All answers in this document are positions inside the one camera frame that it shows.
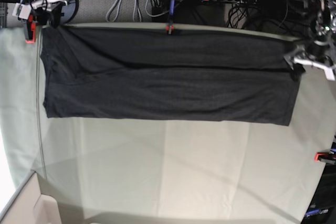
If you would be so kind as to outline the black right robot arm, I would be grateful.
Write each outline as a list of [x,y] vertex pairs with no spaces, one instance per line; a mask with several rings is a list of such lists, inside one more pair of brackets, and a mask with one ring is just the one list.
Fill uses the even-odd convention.
[[57,27],[72,21],[78,8],[79,0],[18,0],[13,16],[22,23]]

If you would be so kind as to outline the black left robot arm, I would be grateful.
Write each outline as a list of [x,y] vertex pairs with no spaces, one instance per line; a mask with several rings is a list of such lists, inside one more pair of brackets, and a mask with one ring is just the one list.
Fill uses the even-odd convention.
[[310,20],[309,38],[293,41],[293,50],[283,57],[292,80],[298,81],[304,66],[308,66],[322,70],[327,80],[335,81],[335,0],[303,0],[303,8],[289,0],[286,4]]

